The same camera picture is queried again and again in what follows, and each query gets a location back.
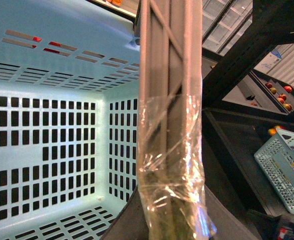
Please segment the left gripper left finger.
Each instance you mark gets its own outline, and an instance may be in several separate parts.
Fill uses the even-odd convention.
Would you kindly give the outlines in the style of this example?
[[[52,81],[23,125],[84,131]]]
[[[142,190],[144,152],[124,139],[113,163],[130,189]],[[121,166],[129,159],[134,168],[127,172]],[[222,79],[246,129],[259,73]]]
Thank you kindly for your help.
[[[104,232],[101,240],[148,240],[149,229],[136,186],[128,202]]]

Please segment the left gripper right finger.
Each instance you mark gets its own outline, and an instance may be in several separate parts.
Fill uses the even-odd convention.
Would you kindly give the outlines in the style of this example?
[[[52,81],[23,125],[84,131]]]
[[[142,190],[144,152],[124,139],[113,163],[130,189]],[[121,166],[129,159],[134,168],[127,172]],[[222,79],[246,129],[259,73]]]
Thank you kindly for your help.
[[[210,240],[260,240],[258,233],[253,233],[239,221],[212,191],[205,185],[207,213],[213,222],[215,233]]]

